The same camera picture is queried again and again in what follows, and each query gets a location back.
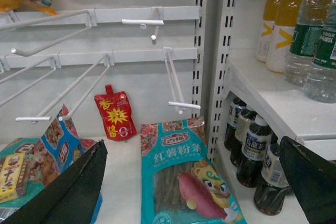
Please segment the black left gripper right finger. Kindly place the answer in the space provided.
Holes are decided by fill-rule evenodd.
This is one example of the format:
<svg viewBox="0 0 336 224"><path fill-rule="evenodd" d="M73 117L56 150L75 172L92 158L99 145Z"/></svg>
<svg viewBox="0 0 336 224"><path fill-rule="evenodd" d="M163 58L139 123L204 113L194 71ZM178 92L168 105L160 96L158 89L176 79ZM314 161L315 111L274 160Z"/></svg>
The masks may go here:
<svg viewBox="0 0 336 224"><path fill-rule="evenodd" d="M335 165L284 136L280 163L309 223L335 223Z"/></svg>

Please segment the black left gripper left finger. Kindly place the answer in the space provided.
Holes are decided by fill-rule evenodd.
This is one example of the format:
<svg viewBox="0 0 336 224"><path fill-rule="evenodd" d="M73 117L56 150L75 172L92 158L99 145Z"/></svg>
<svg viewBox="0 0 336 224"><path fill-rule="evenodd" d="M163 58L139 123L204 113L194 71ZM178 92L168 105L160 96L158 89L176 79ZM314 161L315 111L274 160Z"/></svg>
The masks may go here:
<svg viewBox="0 0 336 224"><path fill-rule="evenodd" d="M96 142L2 223L95 223L107 154L104 141Z"/></svg>

